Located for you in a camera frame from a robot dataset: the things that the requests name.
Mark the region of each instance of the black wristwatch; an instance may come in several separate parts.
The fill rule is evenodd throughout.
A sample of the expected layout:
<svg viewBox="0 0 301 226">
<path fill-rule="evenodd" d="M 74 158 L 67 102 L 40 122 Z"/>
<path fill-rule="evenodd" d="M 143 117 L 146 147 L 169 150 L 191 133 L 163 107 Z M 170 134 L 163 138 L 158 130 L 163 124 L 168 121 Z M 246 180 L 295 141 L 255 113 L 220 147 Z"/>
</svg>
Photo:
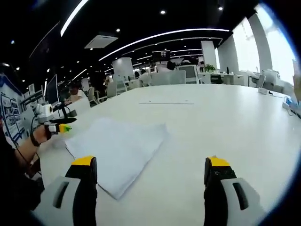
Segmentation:
<svg viewBox="0 0 301 226">
<path fill-rule="evenodd" d="M 32 141 L 33 146 L 35 146 L 35 147 L 39 147 L 40 146 L 40 144 L 34 138 L 33 133 L 30 134 L 30 140 Z"/>
</svg>

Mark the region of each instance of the window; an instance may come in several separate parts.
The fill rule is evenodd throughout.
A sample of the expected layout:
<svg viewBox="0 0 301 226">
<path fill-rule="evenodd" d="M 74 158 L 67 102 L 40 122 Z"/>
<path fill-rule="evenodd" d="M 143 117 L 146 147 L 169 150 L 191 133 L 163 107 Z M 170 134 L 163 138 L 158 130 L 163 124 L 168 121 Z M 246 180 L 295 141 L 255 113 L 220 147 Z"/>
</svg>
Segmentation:
<svg viewBox="0 0 301 226">
<path fill-rule="evenodd" d="M 260 70 L 255 38 L 247 18 L 233 30 L 233 38 L 238 58 L 238 69 L 257 72 Z"/>
<path fill-rule="evenodd" d="M 268 40 L 273 70 L 279 72 L 282 80 L 293 84 L 293 59 L 296 57 L 288 40 L 277 25 L 276 17 L 268 13 L 269 8 L 260 4 L 255 10 Z"/>
</svg>

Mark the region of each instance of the black ceiling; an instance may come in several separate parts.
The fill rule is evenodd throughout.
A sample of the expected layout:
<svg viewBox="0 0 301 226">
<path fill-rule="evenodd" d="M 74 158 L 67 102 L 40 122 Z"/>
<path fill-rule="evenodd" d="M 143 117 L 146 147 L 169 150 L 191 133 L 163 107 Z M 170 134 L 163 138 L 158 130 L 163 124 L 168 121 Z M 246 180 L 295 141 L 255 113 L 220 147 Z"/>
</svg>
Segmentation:
<svg viewBox="0 0 301 226">
<path fill-rule="evenodd" d="M 20 67 L 17 71 L 22 91 L 25 91 L 31 83 L 36 86 L 44 84 L 46 72 L 40 76 L 32 77 L 26 70 L 28 58 L 35 46 L 45 34 L 59 21 L 63 26 L 65 20 L 74 10 L 80 0 L 32 0 L 31 3 L 10 0 L 5 3 L 6 14 L 1 15 L 1 20 L 6 21 L 2 28 L 1 56 L 0 61 L 11 64 L 14 68 Z M 200 41 L 207 39 L 189 39 L 191 37 L 217 37 L 226 39 L 231 32 L 217 31 L 194 31 L 180 32 L 164 35 L 143 41 L 125 48 L 102 61 L 103 56 L 112 51 L 159 33 L 190 29 L 190 28 L 219 28 L 232 31 L 235 26 L 246 16 L 254 13 L 254 6 L 257 0 L 196 0 L 189 2 L 170 1 L 103 1 L 89 0 L 87 4 L 76 15 L 70 26 L 62 37 L 61 50 L 58 53 L 59 71 L 58 79 L 70 80 L 78 73 L 87 68 L 82 75 L 94 71 L 104 71 L 116 57 L 126 54 L 132 57 L 133 64 L 140 62 L 138 58 L 150 54 L 152 51 L 169 49 L 171 51 L 186 48 L 201 48 Z M 221 4 L 223 11 L 218 10 Z M 166 14 L 161 15 L 160 11 L 165 10 Z M 118 39 L 103 49 L 84 49 L 84 47 L 99 33 L 108 32 L 116 35 Z M 220 40 L 212 39 L 217 47 Z"/>
</svg>

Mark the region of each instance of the poster on wall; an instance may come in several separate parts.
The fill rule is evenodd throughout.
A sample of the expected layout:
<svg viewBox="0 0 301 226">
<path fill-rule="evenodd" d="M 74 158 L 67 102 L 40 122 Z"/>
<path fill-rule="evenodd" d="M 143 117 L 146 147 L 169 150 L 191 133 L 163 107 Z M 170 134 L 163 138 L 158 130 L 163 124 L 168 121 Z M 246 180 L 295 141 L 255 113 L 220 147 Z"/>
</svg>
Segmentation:
<svg viewBox="0 0 301 226">
<path fill-rule="evenodd" d="M 4 74 L 0 74 L 0 115 L 4 122 L 4 134 L 14 143 L 24 139 L 25 129 L 21 120 L 18 100 L 22 93 Z"/>
</svg>

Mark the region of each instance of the potted plant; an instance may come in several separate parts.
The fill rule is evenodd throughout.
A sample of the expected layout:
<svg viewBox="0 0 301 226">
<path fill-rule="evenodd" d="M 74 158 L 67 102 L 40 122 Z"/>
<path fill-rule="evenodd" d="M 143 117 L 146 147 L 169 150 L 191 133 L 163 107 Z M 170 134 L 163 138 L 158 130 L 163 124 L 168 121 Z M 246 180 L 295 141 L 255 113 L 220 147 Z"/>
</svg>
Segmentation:
<svg viewBox="0 0 301 226">
<path fill-rule="evenodd" d="M 204 67 L 204 70 L 205 70 L 205 72 L 214 72 L 215 67 L 213 65 L 206 64 L 206 66 Z"/>
</svg>

